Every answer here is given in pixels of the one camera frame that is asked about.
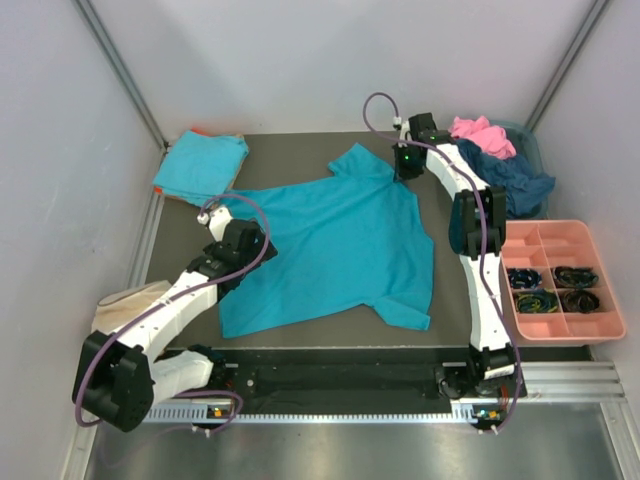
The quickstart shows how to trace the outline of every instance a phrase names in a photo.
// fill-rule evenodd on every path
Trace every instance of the orange plastic tray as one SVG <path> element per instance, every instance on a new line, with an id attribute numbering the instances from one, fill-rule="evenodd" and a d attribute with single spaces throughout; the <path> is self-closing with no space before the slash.
<path id="1" fill-rule="evenodd" d="M 599 279 L 589 291 L 600 299 L 598 310 L 587 314 L 564 312 L 558 298 L 558 312 L 517 312 L 507 269 L 537 270 L 542 276 L 542 284 L 538 288 L 553 290 L 558 296 L 566 291 L 557 288 L 553 282 L 551 269 L 558 266 L 593 268 Z M 611 284 L 584 223 L 577 220 L 508 221 L 507 238 L 502 248 L 502 269 L 505 317 L 515 323 L 525 344 L 588 345 L 618 340 L 626 334 Z"/>

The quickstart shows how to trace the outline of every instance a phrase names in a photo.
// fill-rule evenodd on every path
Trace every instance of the table top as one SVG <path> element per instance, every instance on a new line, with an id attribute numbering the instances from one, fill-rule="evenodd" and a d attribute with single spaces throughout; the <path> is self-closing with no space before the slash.
<path id="1" fill-rule="evenodd" d="M 247 136 L 250 154 L 235 188 L 260 190 L 331 176 L 329 162 L 360 143 L 392 163 L 391 145 L 372 133 L 309 133 Z M 224 339 L 218 308 L 193 320 L 172 346 L 195 343 L 216 348 L 331 348 L 466 346 L 471 334 L 467 281 L 458 256 L 449 247 L 451 198 L 430 172 L 408 182 L 418 196 L 422 224 L 435 243 L 431 325 L 426 332 L 391 327 L 369 307 L 359 306 L 326 317 Z M 189 262 L 210 243 L 196 221 L 198 209 L 166 200 L 158 226 L 147 281 L 175 281 Z"/>

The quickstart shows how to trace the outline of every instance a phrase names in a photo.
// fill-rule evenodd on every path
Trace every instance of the blue cloth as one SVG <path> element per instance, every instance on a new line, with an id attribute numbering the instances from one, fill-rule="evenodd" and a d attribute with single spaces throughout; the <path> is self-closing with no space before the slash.
<path id="1" fill-rule="evenodd" d="M 433 242 L 416 196 L 360 145 L 329 164 L 334 177 L 238 191 L 269 219 L 278 255 L 220 303 L 225 338 L 301 322 L 365 304 L 389 325 L 426 330 Z M 237 218 L 251 207 L 225 202 Z"/>
<path id="2" fill-rule="evenodd" d="M 169 150 L 153 184 L 200 207 L 229 188 L 248 153 L 242 138 L 186 132 Z"/>
<path id="3" fill-rule="evenodd" d="M 507 190 L 507 218 L 517 218 L 530 213 L 547 198 L 556 179 L 546 173 L 536 175 L 522 155 L 500 160 L 483 153 L 470 140 L 458 140 L 460 155 L 482 180 L 491 186 Z"/>

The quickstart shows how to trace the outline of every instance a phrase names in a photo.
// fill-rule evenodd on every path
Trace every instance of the pink cloth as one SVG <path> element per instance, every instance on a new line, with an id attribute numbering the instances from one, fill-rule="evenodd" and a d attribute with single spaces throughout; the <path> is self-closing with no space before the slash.
<path id="1" fill-rule="evenodd" d="M 488 153 L 500 160 L 514 157 L 516 149 L 507 140 L 507 132 L 497 125 L 491 126 L 487 117 L 478 120 L 467 120 L 456 117 L 449 128 L 453 138 L 466 138 L 478 145 L 484 153 Z"/>

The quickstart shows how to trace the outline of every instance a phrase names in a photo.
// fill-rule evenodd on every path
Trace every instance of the beige cloth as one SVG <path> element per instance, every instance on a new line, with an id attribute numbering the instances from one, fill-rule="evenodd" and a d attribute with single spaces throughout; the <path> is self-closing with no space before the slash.
<path id="1" fill-rule="evenodd" d="M 98 302 L 91 331 L 109 334 L 144 312 L 171 288 L 166 280 L 114 293 Z"/>

